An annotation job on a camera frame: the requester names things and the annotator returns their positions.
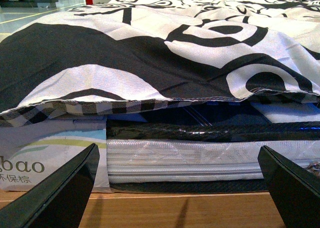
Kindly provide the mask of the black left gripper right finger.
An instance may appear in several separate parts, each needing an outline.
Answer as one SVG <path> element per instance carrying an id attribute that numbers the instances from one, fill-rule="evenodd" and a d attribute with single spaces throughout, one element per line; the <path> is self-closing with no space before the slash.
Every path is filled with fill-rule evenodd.
<path id="1" fill-rule="evenodd" d="M 320 179 L 268 146 L 258 163 L 286 227 L 320 226 Z"/>

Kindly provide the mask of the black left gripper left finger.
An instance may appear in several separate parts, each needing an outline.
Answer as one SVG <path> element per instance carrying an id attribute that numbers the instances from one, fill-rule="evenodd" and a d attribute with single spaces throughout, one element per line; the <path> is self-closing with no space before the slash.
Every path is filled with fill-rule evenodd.
<path id="1" fill-rule="evenodd" d="M 79 227 L 100 160 L 91 144 L 0 210 L 1 227 Z"/>

